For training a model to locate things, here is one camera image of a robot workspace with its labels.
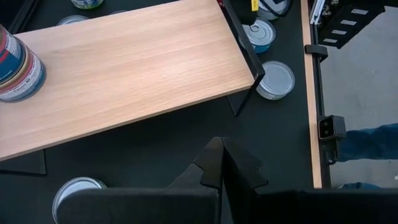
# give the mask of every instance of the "yellow label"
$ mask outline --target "yellow label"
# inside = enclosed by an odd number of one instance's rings
[[[251,0],[251,10],[252,12],[257,12],[259,10],[259,0]]]

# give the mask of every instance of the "metal can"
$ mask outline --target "metal can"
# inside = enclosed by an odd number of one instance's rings
[[[0,25],[0,84],[7,82],[21,69],[24,58],[21,44]]]
[[[262,64],[266,75],[257,86],[257,92],[268,100],[279,100],[293,90],[295,78],[289,66],[269,61]]]
[[[274,10],[275,12],[277,12],[278,14],[282,14],[283,11],[286,9],[287,7],[287,2],[282,1],[278,4],[275,4],[275,2],[273,0],[264,0],[264,2],[266,4],[268,4],[268,6]],[[270,12],[265,5],[263,5],[263,3],[261,1],[259,1],[259,10],[257,12],[257,15],[262,18],[262,19],[266,19],[268,21],[274,20],[274,19],[278,19],[277,16],[275,16],[272,12]]]
[[[119,10],[119,11],[116,11],[116,12],[112,12],[110,15],[115,15],[115,14],[119,14],[119,13],[122,13],[122,12],[127,12],[126,10]]]
[[[276,32],[274,26],[264,19],[257,18],[253,25],[242,26],[248,35],[254,52],[257,54],[267,51],[272,41],[275,39]],[[241,38],[239,38],[239,43],[244,48]]]
[[[104,0],[71,0],[79,9],[94,9],[98,7]]]
[[[0,84],[0,101],[17,102],[33,96],[45,81],[45,67],[40,59],[20,40],[25,52],[21,69],[8,81]]]
[[[81,15],[68,16],[68,17],[61,19],[61,21],[57,24],[57,26],[71,24],[74,22],[80,22],[80,21],[85,21],[85,20],[88,20],[88,18],[85,16],[81,16]]]
[[[69,180],[66,184],[64,184],[60,190],[55,195],[54,201],[52,203],[52,216],[54,218],[55,223],[58,223],[57,220],[57,210],[60,206],[62,200],[64,200],[67,196],[78,192],[80,190],[86,189],[105,189],[106,185],[99,180],[95,180],[89,177],[77,177],[72,180]]]

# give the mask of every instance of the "concrete floor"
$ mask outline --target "concrete floor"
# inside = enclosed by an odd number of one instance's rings
[[[328,48],[321,64],[325,113],[344,116],[347,130],[398,123],[397,21],[398,8],[387,7],[342,49]],[[398,161],[337,163],[331,181],[398,187]]]

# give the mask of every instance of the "black tabletop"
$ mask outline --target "black tabletop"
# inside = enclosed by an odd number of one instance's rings
[[[82,11],[69,0],[41,0],[26,29],[55,26],[74,14],[94,18],[166,2],[105,0]],[[312,188],[301,9],[300,1],[292,2],[287,17],[272,22],[276,40],[260,55],[292,69],[296,82],[289,95],[268,101],[256,93],[238,118],[221,97],[48,148],[46,176],[0,175],[0,223],[53,223],[53,198],[74,177],[93,177],[108,187],[165,187],[215,136],[231,137],[258,157],[270,190]]]

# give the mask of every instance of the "blue jeans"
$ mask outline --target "blue jeans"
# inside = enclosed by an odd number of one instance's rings
[[[355,159],[398,159],[398,123],[347,131],[340,141],[338,162]]]

